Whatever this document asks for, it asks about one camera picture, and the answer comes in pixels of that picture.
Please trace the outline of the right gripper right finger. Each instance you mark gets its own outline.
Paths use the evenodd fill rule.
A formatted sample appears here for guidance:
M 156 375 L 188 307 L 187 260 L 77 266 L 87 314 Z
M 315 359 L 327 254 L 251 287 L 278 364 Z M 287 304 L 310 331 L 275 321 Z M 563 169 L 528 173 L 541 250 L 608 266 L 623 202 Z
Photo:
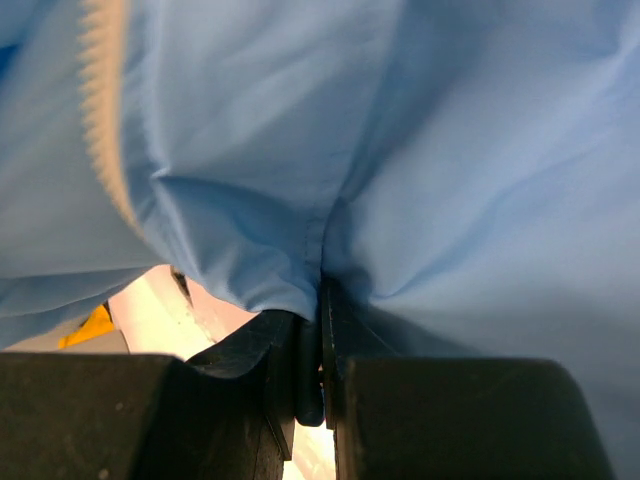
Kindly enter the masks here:
M 556 362 L 416 357 L 322 283 L 326 424 L 340 479 L 610 479 L 582 391 Z

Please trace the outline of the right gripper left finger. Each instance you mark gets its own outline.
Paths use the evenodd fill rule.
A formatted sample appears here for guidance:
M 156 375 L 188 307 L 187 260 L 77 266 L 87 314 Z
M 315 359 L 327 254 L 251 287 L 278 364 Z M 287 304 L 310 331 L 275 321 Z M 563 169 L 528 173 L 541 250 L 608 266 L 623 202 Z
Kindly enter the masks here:
M 320 326 L 268 310 L 189 360 L 1 357 L 5 479 L 279 479 L 319 425 Z

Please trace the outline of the light blue zip jacket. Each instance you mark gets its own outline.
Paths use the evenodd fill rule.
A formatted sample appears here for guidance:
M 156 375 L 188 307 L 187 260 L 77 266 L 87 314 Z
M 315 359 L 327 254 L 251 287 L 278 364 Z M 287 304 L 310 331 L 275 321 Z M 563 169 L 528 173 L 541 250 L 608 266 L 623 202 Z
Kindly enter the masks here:
M 639 475 L 635 1 L 5 1 L 1 344 L 170 264 L 549 358 Z

